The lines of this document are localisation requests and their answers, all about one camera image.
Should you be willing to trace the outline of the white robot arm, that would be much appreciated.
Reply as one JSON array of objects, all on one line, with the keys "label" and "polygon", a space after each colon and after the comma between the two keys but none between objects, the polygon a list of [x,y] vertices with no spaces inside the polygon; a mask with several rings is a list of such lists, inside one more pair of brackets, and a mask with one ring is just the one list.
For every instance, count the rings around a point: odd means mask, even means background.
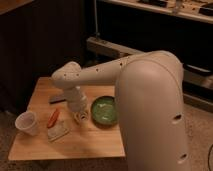
[{"label": "white robot arm", "polygon": [[69,109],[82,85],[113,85],[128,171],[191,171],[183,102],[183,65],[168,51],[129,55],[82,68],[69,62],[52,74]]}]

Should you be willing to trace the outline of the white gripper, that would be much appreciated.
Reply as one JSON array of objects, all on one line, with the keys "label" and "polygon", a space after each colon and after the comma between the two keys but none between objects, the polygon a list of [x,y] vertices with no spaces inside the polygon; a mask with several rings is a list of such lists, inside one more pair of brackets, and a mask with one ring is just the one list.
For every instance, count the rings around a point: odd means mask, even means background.
[{"label": "white gripper", "polygon": [[71,92],[67,96],[67,106],[74,113],[80,113],[87,107],[87,97],[83,92]]}]

